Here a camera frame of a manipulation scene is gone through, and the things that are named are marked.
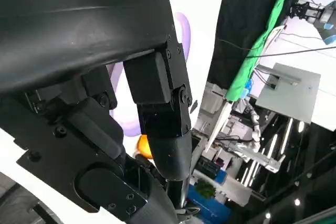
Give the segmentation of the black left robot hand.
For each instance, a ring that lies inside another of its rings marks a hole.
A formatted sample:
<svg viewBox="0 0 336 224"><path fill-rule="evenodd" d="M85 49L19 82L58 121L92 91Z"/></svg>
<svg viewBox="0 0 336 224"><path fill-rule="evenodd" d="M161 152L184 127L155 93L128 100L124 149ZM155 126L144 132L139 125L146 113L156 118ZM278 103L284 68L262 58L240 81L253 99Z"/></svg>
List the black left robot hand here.
<svg viewBox="0 0 336 224"><path fill-rule="evenodd" d="M85 211L179 223L110 115L118 62L155 167L187 179L192 93L170 0L1 0L1 128L25 150L21 167Z"/></svg>

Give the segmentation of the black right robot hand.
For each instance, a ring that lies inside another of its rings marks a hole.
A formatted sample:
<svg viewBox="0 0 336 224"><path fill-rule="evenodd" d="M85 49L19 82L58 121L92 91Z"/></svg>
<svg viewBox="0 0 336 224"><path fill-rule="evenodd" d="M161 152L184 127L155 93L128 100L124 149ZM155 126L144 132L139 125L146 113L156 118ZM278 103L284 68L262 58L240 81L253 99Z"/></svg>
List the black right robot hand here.
<svg viewBox="0 0 336 224"><path fill-rule="evenodd" d="M155 165L142 154L137 153L135 159L160 182L174 207L176 209L182 209L187 198L190 177L182 181L167 180L159 173Z"/></svg>

